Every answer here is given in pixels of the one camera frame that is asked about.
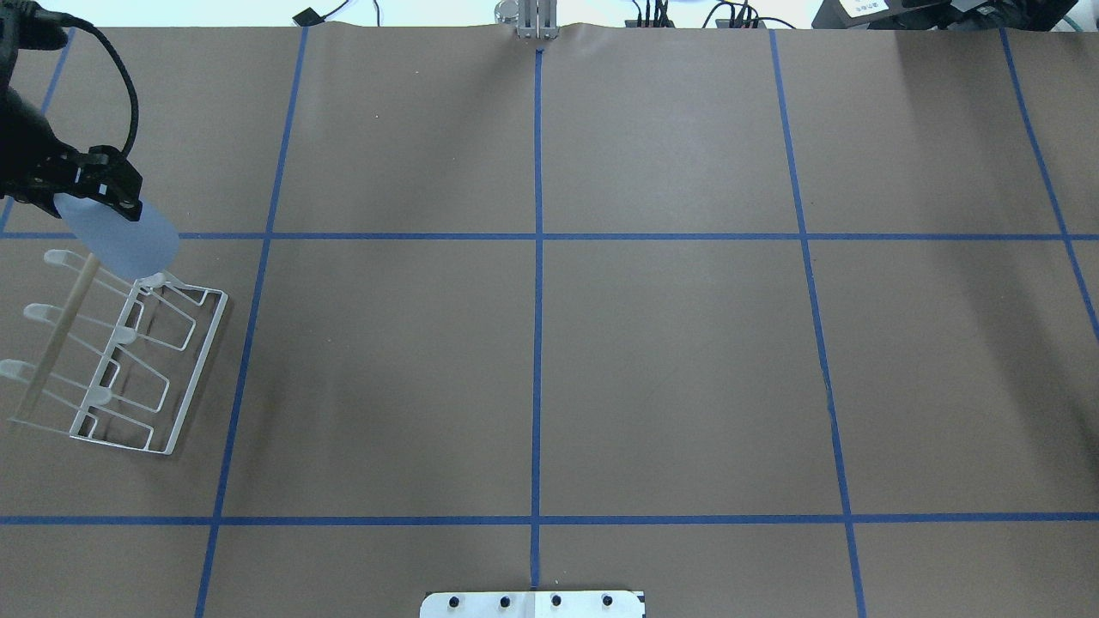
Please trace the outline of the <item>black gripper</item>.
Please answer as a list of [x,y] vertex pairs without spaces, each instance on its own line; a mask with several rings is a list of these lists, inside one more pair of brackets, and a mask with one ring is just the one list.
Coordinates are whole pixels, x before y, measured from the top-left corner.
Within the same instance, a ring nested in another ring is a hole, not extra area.
[[1,187],[3,195],[36,207],[54,207],[57,194],[107,206],[130,222],[143,214],[143,177],[113,146],[93,146],[86,154],[52,132],[46,118],[22,95],[8,88],[1,118]]

